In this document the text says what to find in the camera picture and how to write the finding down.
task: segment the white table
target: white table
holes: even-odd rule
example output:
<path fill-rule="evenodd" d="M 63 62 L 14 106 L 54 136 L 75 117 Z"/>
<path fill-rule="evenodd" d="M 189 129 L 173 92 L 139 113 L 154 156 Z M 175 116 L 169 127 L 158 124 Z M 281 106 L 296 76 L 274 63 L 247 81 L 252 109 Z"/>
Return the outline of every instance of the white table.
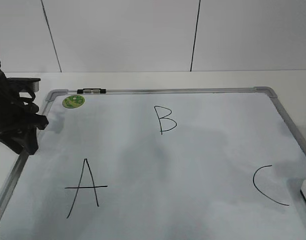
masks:
<path fill-rule="evenodd" d="M 42 106 L 53 89 L 183 89 L 268 86 L 306 138 L 306 70 L 127 72 L 127 73 L 9 73 L 7 77 L 41 78 L 35 103 Z M 17 155 L 0 143 L 0 188 Z"/>

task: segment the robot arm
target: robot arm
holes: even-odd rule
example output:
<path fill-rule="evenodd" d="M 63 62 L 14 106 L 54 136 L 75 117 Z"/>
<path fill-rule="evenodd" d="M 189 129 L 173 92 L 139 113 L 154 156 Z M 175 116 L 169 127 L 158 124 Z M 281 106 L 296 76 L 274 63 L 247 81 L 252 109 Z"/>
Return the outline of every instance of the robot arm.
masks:
<path fill-rule="evenodd" d="M 48 125 L 46 116 L 36 114 L 38 106 L 34 86 L 39 78 L 6 78 L 0 70 L 0 142 L 15 153 L 25 150 L 34 154 L 37 149 L 36 129 L 43 130 Z M 25 92 L 28 97 L 20 97 Z"/>

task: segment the white wall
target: white wall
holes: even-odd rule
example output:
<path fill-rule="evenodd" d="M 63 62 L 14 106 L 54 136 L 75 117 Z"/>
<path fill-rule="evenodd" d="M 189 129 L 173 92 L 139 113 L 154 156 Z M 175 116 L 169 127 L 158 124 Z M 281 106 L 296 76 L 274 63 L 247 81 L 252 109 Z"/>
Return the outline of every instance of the white wall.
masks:
<path fill-rule="evenodd" d="M 43 0 L 63 72 L 189 71 L 199 0 Z M 58 72 L 40 0 L 0 0 L 5 72 Z M 306 0 L 201 0 L 193 71 L 306 69 Z"/>
<path fill-rule="evenodd" d="M 306 69 L 306 0 L 202 0 L 194 71 Z"/>
<path fill-rule="evenodd" d="M 189 71 L 198 0 L 44 0 L 64 72 Z"/>
<path fill-rule="evenodd" d="M 0 61 L 4 72 L 58 72 L 39 0 L 0 0 Z"/>

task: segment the whiteboard surface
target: whiteboard surface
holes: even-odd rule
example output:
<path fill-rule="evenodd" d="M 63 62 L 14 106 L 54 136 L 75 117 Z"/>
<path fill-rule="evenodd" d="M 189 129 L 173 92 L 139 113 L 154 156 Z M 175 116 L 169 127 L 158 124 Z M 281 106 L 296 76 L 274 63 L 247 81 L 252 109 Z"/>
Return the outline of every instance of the whiteboard surface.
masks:
<path fill-rule="evenodd" d="M 0 239 L 306 240 L 306 157 L 262 93 L 56 98 Z M 163 135 L 154 106 L 177 126 Z M 161 116 L 167 110 L 158 109 Z M 161 119 L 164 129 L 173 123 Z M 83 160 L 97 188 L 80 189 Z M 277 204 L 259 193 L 252 182 Z M 85 167 L 81 186 L 92 186 Z"/>

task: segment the round magnet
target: round magnet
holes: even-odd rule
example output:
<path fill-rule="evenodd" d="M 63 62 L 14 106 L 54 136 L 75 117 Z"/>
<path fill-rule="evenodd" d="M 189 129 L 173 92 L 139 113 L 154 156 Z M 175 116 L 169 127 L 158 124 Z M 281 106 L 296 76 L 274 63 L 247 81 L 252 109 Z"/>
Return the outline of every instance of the round magnet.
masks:
<path fill-rule="evenodd" d="M 63 106 L 67 109 L 74 109 L 82 106 L 85 102 L 85 98 L 81 95 L 68 96 L 63 100 Z"/>

